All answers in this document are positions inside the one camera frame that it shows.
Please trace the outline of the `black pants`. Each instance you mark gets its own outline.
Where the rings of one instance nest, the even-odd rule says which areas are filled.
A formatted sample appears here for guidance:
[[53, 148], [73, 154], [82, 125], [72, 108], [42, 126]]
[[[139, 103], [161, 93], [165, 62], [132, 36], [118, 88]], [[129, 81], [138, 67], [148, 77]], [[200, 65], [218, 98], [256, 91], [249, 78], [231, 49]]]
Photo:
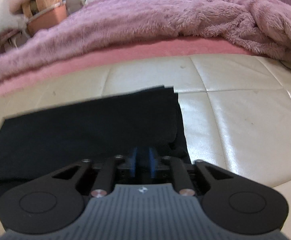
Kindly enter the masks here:
[[4, 120], [0, 197], [81, 159], [101, 163], [135, 147], [190, 162], [178, 94], [171, 87], [83, 101]]

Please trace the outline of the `pink bed sheet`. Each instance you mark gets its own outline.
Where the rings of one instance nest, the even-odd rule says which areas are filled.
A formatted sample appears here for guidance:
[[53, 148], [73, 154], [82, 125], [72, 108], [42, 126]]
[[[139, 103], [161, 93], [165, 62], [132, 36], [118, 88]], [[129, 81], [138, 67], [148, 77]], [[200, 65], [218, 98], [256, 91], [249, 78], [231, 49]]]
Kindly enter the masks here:
[[253, 55], [251, 51], [233, 45], [220, 37], [202, 38], [188, 36], [111, 46], [69, 60], [54, 62], [48, 66], [29, 70], [4, 80], [0, 83], [0, 97], [16, 90], [33, 86], [46, 79], [90, 67], [100, 67], [107, 64], [151, 59], [154, 57], [189, 56], [194, 54]]

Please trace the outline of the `white cloth on chair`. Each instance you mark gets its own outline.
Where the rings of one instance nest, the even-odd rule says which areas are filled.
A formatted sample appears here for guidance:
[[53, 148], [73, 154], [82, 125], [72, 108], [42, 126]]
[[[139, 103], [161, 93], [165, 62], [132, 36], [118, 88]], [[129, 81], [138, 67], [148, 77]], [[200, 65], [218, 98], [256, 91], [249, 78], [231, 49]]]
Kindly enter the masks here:
[[25, 30], [28, 18], [23, 15], [7, 16], [0, 19], [0, 35], [9, 33], [13, 30]]

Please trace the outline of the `pink plastic storage bin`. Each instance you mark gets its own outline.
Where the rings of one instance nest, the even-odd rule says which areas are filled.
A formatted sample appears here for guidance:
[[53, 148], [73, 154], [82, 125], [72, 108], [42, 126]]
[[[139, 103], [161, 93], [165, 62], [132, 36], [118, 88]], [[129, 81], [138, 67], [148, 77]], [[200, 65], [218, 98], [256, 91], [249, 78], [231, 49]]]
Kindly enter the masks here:
[[67, 18], [66, 3], [59, 2], [47, 8], [28, 20], [27, 29], [34, 36], [41, 29], [49, 29]]

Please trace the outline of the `fluffy pink blanket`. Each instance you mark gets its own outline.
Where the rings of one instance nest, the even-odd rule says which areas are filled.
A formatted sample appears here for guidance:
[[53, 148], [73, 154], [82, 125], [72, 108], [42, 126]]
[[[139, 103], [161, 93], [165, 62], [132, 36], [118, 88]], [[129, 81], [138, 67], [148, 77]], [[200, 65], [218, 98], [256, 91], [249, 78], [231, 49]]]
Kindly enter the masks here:
[[280, 0], [95, 0], [0, 55], [0, 82], [113, 44], [220, 36], [291, 62], [291, 6]]

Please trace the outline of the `brown patterned bag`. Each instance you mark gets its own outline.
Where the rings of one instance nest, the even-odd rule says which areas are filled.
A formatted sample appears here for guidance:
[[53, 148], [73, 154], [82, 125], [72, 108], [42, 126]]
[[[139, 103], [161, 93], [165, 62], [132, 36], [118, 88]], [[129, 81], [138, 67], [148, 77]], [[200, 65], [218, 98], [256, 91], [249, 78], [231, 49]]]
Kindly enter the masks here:
[[22, 12], [27, 18], [32, 18], [39, 12], [50, 8], [62, 0], [29, 0], [21, 5]]

